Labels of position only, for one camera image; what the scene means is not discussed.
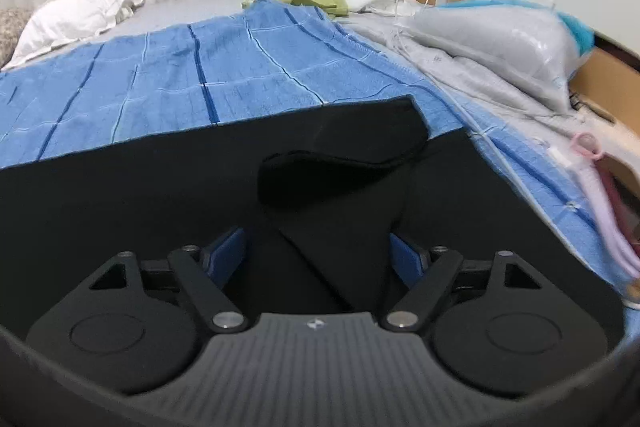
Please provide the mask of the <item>grey bagged bedding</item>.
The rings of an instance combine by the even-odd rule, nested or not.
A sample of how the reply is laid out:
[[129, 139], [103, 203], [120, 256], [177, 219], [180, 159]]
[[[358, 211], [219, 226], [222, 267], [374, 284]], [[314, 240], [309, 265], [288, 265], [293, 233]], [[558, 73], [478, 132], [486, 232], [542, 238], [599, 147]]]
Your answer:
[[464, 0], [408, 17], [416, 41], [469, 58], [556, 113], [570, 109], [568, 85], [594, 48], [576, 17], [523, 0]]

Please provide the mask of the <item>floral patterned pillow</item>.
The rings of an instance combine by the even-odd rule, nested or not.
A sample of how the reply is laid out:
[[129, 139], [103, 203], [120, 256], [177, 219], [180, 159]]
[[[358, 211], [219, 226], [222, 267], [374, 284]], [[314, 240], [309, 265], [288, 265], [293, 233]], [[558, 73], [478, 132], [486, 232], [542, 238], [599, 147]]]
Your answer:
[[32, 10], [23, 8], [0, 10], [0, 67], [9, 62], [31, 16]]

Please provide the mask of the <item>black pants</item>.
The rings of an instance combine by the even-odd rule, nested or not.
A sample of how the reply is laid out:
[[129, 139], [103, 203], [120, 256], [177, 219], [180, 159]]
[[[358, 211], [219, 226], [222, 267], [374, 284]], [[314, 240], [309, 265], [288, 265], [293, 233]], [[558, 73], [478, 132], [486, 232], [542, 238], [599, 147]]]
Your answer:
[[1, 173], [1, 323], [38, 317], [121, 251], [157, 259], [233, 227], [248, 255], [231, 300], [262, 312], [386, 311], [388, 236], [474, 260], [513, 251], [610, 343], [620, 297], [578, 261], [463, 130], [435, 134], [410, 98], [146, 136]]

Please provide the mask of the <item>pink plastic hangers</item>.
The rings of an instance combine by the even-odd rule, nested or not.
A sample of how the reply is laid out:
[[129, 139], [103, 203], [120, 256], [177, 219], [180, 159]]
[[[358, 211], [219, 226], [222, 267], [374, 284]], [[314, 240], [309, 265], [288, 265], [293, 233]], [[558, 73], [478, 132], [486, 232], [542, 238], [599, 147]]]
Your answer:
[[639, 258], [620, 231], [611, 199], [597, 172], [596, 161], [604, 156], [598, 139], [590, 132], [580, 132], [573, 136], [566, 147], [550, 145], [547, 154], [567, 169], [582, 188], [608, 254], [631, 280], [638, 280]]

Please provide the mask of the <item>white pillow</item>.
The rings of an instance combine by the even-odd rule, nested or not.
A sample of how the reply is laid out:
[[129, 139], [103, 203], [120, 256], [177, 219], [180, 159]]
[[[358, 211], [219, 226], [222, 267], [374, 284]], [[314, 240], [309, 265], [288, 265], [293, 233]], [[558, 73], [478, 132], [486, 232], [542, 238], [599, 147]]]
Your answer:
[[145, 0], [47, 0], [26, 22], [2, 69], [14, 69], [68, 44], [103, 34], [134, 15]]

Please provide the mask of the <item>blue plaid blanket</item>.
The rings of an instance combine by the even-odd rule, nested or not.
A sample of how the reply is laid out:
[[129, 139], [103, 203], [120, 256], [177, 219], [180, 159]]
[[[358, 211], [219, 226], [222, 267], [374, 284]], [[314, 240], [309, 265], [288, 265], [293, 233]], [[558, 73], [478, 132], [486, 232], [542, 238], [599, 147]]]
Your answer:
[[258, 0], [243, 13], [102, 37], [1, 76], [1, 162], [24, 164], [160, 132], [337, 103], [416, 100], [434, 135], [466, 129], [498, 173], [524, 188], [570, 251], [617, 289], [586, 196], [512, 124], [451, 87], [461, 65], [438, 54], [423, 74], [316, 8]]

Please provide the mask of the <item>light grey quilt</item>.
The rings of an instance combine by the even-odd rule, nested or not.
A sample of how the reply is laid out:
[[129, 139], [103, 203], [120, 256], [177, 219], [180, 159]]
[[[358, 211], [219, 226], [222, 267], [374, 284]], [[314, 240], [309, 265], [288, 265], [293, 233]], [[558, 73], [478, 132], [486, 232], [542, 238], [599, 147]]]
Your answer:
[[341, 23], [401, 64], [419, 69], [442, 89], [482, 106], [542, 145], [565, 146], [576, 134], [593, 130], [585, 115], [553, 112], [485, 66], [417, 42], [389, 17], [352, 14]]

